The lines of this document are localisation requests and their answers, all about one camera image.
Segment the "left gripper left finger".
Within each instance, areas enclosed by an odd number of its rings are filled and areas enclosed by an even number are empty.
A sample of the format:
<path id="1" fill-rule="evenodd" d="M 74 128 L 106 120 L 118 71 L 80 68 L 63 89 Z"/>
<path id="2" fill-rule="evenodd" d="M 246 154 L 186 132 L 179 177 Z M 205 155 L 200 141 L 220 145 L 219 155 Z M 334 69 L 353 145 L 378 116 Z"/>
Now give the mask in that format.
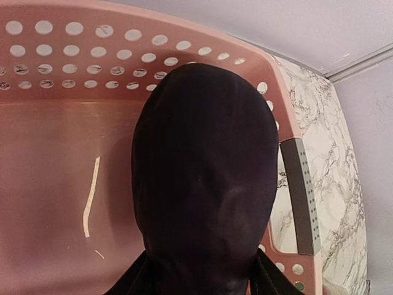
<path id="1" fill-rule="evenodd" d="M 154 281 L 146 251 L 143 251 L 106 295 L 153 295 Z"/>

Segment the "purple fake eggplant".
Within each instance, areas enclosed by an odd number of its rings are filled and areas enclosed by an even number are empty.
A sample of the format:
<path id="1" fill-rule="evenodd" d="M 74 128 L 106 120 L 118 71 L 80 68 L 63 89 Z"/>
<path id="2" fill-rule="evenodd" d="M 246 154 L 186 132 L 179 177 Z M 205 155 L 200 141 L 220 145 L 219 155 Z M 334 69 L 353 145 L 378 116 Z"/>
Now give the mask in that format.
<path id="1" fill-rule="evenodd" d="M 244 294 L 278 182 L 263 96 L 222 68 L 172 70 L 133 135 L 134 214 L 157 294 Z"/>

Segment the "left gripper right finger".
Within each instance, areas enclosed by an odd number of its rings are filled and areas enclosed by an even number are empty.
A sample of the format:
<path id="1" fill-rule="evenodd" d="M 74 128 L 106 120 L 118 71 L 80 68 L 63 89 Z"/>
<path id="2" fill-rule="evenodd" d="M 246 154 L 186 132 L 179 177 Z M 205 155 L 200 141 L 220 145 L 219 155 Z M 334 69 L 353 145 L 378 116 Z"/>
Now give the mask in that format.
<path id="1" fill-rule="evenodd" d="M 249 294 L 293 294 L 294 286 L 260 248 L 249 271 Z"/>

